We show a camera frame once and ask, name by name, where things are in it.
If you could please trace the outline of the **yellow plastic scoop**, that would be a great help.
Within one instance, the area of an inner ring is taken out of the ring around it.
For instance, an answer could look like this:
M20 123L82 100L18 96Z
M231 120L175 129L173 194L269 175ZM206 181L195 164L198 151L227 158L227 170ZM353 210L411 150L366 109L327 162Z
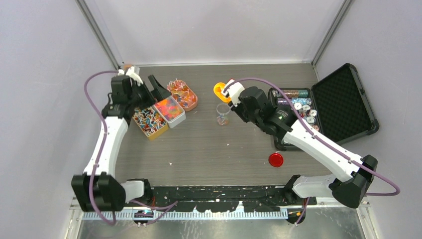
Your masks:
M231 101L231 98L229 96L228 90L225 89L225 86L226 83L216 83L213 87L213 92L222 102L229 103Z

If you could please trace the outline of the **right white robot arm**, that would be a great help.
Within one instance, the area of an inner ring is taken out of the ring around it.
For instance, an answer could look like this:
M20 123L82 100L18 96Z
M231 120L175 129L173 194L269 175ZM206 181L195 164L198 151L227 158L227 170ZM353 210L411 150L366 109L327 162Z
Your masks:
M294 205L307 197L333 197L350 208L360 205L374 179L361 166L375 170L377 159L345 150L297 117L294 108L273 105L257 87L244 88L236 83L226 87L223 94L230 97L230 105L244 122L298 147L331 172L326 176L292 176L283 189L288 203Z

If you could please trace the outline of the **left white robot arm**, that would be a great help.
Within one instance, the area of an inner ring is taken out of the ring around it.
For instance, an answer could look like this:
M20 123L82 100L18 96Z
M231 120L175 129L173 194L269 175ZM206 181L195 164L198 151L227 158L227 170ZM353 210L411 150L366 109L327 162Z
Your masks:
M141 206L152 202L153 190L147 179L119 183L114 177L121 143L135 110L144 110L171 95L154 75L149 75L148 80L152 91L135 76L118 75L111 79L108 102L101 111L96 110L102 126L91 160L84 172L71 180L84 212L119 212L131 200Z

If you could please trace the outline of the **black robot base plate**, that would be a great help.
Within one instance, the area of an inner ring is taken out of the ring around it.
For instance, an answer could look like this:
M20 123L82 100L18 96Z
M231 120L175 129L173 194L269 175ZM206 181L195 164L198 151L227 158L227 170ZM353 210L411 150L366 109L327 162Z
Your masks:
M176 202L171 212L274 212L280 207L303 206L304 199L294 198L282 186L155 186L136 201L165 207Z

